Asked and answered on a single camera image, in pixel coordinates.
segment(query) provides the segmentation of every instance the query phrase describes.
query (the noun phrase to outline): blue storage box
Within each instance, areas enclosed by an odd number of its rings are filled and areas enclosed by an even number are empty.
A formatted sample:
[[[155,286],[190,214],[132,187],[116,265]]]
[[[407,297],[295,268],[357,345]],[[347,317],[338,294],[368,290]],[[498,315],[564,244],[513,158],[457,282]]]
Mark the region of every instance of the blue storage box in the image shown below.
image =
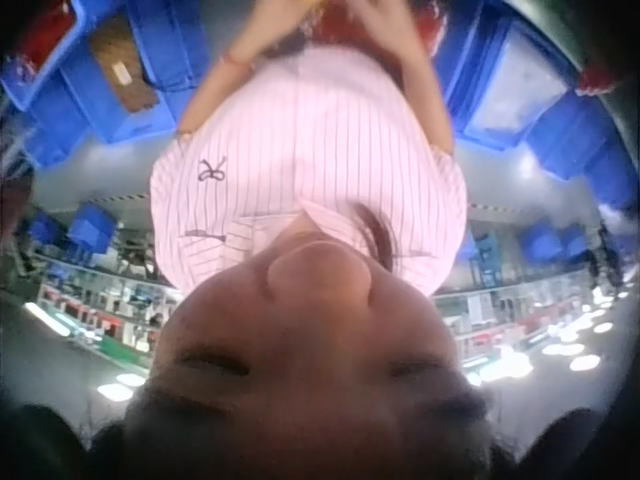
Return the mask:
[[[41,245],[53,245],[61,235],[60,224],[44,212],[38,212],[29,227],[29,236]]]
[[[78,104],[108,144],[173,132],[208,68],[205,35],[195,0],[129,0],[126,12],[157,103],[128,112],[81,42],[61,66]]]
[[[197,0],[128,0],[127,11],[150,82],[180,119],[210,67]]]
[[[595,152],[585,168],[593,195],[614,210],[638,205],[638,172],[617,133]]]
[[[589,250],[589,241],[581,225],[573,224],[562,230],[560,240],[567,258],[577,257]]]
[[[576,79],[534,27],[486,3],[449,100],[457,135],[493,150],[516,147]]]
[[[476,241],[473,238],[471,232],[467,230],[464,236],[464,240],[462,241],[462,246],[460,247],[460,250],[458,250],[456,260],[469,260],[476,255],[478,255],[478,247],[476,246]]]
[[[447,32],[433,59],[447,102],[467,60],[480,23],[482,7],[483,2],[480,0],[460,0],[449,11]]]
[[[64,162],[89,133],[89,122],[55,72],[22,115],[24,151],[36,170]]]
[[[541,220],[519,235],[520,247],[531,264],[562,257],[564,248],[558,233],[547,220]]]
[[[36,94],[54,74],[58,65],[71,50],[73,45],[87,32],[122,6],[123,0],[68,0],[75,12],[74,25],[49,54],[45,64],[40,68],[32,81],[25,82],[19,74],[19,63],[10,58],[2,68],[0,81],[14,105],[26,111]]]
[[[100,207],[92,204],[78,209],[69,228],[69,238],[82,250],[107,253],[116,231],[116,221]]]
[[[579,97],[570,91],[538,120],[526,141],[542,168],[570,180],[582,175],[614,132],[599,98]]]
[[[635,255],[640,251],[638,235],[615,235],[611,237],[613,247],[621,255]]]

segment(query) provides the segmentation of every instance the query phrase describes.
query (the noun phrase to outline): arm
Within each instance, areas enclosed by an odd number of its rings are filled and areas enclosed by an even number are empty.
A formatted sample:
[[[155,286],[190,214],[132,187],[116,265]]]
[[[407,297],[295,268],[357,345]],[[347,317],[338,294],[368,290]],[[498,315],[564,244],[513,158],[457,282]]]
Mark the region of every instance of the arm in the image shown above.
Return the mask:
[[[451,117],[445,105],[438,77],[431,61],[420,57],[402,62],[404,93],[429,143],[452,155],[454,147]]]
[[[227,49],[227,59],[207,74],[187,106],[179,134],[198,130],[222,103],[252,76],[253,61],[271,45],[293,32],[309,13],[315,1],[256,0],[246,26]]]
[[[348,1],[369,35],[400,61],[404,93],[429,143],[452,154],[451,119],[407,0]]]

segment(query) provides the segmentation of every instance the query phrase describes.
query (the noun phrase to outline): hand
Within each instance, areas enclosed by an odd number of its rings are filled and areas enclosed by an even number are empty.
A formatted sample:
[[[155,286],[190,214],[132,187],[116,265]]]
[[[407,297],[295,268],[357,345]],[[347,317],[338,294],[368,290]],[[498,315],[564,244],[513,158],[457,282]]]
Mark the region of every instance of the hand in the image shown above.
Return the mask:
[[[239,61],[255,57],[292,33],[322,0],[255,0],[247,26],[229,53]]]
[[[426,52],[407,0],[347,0],[369,36],[401,62],[424,61]]]

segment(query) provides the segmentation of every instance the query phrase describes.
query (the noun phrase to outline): bracelet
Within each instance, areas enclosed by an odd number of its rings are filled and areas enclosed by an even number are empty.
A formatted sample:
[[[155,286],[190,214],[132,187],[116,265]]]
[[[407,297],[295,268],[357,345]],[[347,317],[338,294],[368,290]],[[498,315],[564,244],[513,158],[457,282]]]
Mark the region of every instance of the bracelet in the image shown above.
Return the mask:
[[[255,69],[253,62],[243,62],[237,60],[231,56],[231,54],[227,51],[221,57],[220,61],[225,65],[231,65],[238,68],[243,68],[245,70],[253,71]]]

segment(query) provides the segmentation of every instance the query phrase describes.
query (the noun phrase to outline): person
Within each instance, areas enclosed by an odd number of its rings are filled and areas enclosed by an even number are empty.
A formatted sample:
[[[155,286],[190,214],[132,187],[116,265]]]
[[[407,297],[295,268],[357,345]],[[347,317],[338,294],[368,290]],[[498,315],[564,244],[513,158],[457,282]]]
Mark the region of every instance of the person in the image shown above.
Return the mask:
[[[402,91],[347,46],[255,65],[314,3],[255,2],[154,167],[158,265],[187,298],[96,440],[117,478],[490,468],[486,403],[429,300],[466,223],[436,73],[406,0],[348,2]]]

